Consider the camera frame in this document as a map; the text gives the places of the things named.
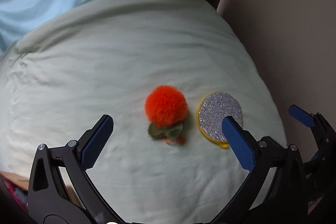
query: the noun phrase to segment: wall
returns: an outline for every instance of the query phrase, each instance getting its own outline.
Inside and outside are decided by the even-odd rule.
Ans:
[[[303,160],[316,151],[292,104],[320,112],[336,128],[336,0],[221,0],[219,13],[253,58]]]

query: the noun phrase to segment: metal screw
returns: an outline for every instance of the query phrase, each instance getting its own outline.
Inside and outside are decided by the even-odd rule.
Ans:
[[[73,146],[75,146],[76,144],[77,144],[77,141],[76,141],[76,140],[71,140],[71,141],[68,142],[68,146],[70,146],[70,147],[73,147]]]
[[[267,146],[267,143],[264,142],[264,141],[260,141],[258,144],[259,144],[260,147],[266,147]]]
[[[296,151],[297,150],[297,146],[294,145],[294,144],[291,144],[290,149],[293,150],[293,151]]]
[[[44,143],[41,143],[41,144],[37,147],[38,150],[43,150],[44,148],[45,148],[45,144],[44,144]]]

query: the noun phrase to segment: yellow trim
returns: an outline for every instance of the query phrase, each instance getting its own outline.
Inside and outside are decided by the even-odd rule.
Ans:
[[[204,131],[203,129],[201,128],[200,124],[199,124],[199,111],[200,111],[200,108],[201,108],[201,105],[203,104],[205,98],[202,100],[202,102],[199,104],[197,110],[196,110],[196,124],[197,124],[197,127],[199,129],[199,131],[202,133],[202,135],[208,139],[209,141],[211,142],[214,142],[215,144],[219,145],[221,148],[223,149],[228,149],[229,148],[229,143],[227,141],[216,141],[215,139],[209,137]]]

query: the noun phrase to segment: pom-pom keychain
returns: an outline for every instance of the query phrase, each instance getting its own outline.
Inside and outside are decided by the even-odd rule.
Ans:
[[[175,141],[181,145],[185,143],[180,134],[188,105],[177,88],[169,85],[155,88],[146,98],[145,113],[151,122],[148,133],[152,138],[163,139],[168,144]]]

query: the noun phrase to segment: orange pom-pom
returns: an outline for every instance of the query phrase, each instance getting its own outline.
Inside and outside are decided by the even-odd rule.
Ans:
[[[148,120],[159,128],[183,121],[188,105],[183,94],[170,85],[161,85],[148,95],[145,102]]]

